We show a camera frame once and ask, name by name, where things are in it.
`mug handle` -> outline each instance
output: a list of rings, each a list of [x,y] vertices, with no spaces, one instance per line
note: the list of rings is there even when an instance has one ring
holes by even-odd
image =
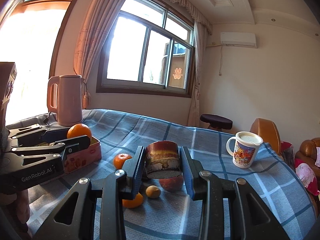
[[[233,136],[233,137],[229,138],[229,140],[227,141],[227,145],[226,145],[227,152],[228,152],[231,156],[234,155],[234,152],[231,151],[231,149],[230,149],[230,141],[231,141],[231,140],[236,140],[236,139],[237,139],[237,137],[236,137],[236,136]]]

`kettle lid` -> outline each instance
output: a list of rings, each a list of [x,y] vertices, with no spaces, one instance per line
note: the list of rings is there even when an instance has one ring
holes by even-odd
[[[75,77],[75,78],[82,78],[81,75],[61,75],[59,76],[60,78],[64,78],[64,77]]]

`pink tin box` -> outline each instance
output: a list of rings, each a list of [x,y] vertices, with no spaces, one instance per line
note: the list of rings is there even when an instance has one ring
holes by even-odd
[[[67,155],[64,163],[64,172],[71,173],[75,170],[81,169],[90,163],[101,159],[101,144],[100,141],[92,136],[90,146],[88,149],[71,153]]]

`power cord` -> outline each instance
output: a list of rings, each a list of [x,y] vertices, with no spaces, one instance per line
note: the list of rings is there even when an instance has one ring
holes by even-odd
[[[52,114],[52,113],[53,113],[53,112],[49,112],[49,113],[48,113],[48,116],[43,120],[43,122],[44,122],[46,125],[48,125],[48,126],[50,125],[50,124],[49,124],[49,116],[50,116],[50,114]]]
[[[221,70],[222,70],[222,47],[220,49],[220,69],[219,69],[219,76],[222,76]]]

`table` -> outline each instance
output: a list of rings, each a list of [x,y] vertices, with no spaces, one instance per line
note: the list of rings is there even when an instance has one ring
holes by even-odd
[[[232,163],[232,157],[225,149],[227,140],[232,136],[230,134],[112,110],[84,110],[83,114],[83,123],[101,141],[102,159],[49,184],[29,189],[31,216],[28,226],[33,233],[79,178],[94,180],[106,177],[115,170],[112,160],[118,153],[134,155],[139,145],[146,147],[159,140],[170,140],[180,147],[188,147],[191,156],[219,178],[245,178],[279,220],[290,239],[302,239],[316,221],[313,205],[299,178],[269,144],[260,147],[250,168],[241,169]],[[29,118],[9,128],[36,122],[46,127],[43,123],[45,117],[47,114]],[[54,115],[49,122],[51,128],[58,127]],[[149,184],[160,186],[157,180],[148,181],[146,186]],[[225,201],[225,239],[230,236],[227,206]],[[196,240],[200,214],[201,201],[190,200],[184,186],[175,193],[162,189],[158,199],[148,199],[144,195],[143,205],[124,210],[127,239]],[[99,217],[98,201],[94,240],[99,239]]]

